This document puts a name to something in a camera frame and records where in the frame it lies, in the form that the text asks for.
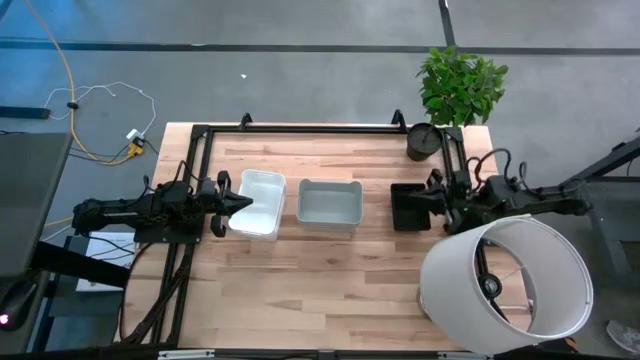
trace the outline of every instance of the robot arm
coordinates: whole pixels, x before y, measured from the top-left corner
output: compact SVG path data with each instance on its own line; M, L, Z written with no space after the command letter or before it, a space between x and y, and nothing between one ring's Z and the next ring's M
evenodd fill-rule
M210 228L217 237L224 237L222 218L251 205L253 200L231 192L226 171L218 173L217 185L205 178L201 190L192 194L186 182L170 181L137 199L88 199L73 209L72 226L83 236L112 224L125 224L138 231L165 228L172 233L195 234L205 214L215 214Z
M496 219L555 212L563 215L584 215L591 209L584 184L542 187L535 190L504 176L490 176L484 185L472 192L468 173L457 171L451 184L442 184L439 170L433 170L427 189L404 194L425 215L446 215L449 234L457 234Z

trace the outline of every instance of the white plastic bin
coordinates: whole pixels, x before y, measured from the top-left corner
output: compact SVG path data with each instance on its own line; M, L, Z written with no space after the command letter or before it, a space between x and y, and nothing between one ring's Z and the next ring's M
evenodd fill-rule
M506 249L532 285L533 293L527 295L534 311L527 331L502 319L480 290L474 254L481 238ZM493 355L578 331L591 313L593 286L569 241L525 215L499 219L434 245L420 272L420 303L458 346Z
M298 189L298 222L310 229L353 231L362 221L362 184L303 179Z
M276 240L284 210L286 186L282 174L243 171L238 194L252 198L253 204L229 219L231 230L251 239Z

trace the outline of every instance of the green leaves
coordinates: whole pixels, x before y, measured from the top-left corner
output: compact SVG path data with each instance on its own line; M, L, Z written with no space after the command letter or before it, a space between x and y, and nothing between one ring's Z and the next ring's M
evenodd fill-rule
M493 104L504 95L502 77L509 67L496 67L493 60L477 55L457 55L455 46L429 53L417 76L424 75L420 96L431 123L466 126L474 124L476 116L486 123Z

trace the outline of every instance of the white lampshade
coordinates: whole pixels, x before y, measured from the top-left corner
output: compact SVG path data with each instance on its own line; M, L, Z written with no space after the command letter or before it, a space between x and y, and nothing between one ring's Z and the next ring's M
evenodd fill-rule
M507 250L532 285L527 295L534 311L527 331L500 317L482 294L474 265L482 238ZM593 286L569 241L525 215L496 220L438 242L422 264L420 302L451 341L469 351L493 355L578 331L591 313Z

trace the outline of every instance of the floor stripe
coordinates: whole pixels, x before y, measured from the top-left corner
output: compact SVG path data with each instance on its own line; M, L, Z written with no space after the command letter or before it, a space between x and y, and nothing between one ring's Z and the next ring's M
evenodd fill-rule
M265 52L265 53L382 53L426 54L431 47L404 45L221 45L221 44L155 44L119 42L61 42L70 51L141 51L141 52ZM0 49L55 48L48 41L0 41ZM459 52L480 55L526 56L640 56L640 48L536 48L536 47L468 47Z

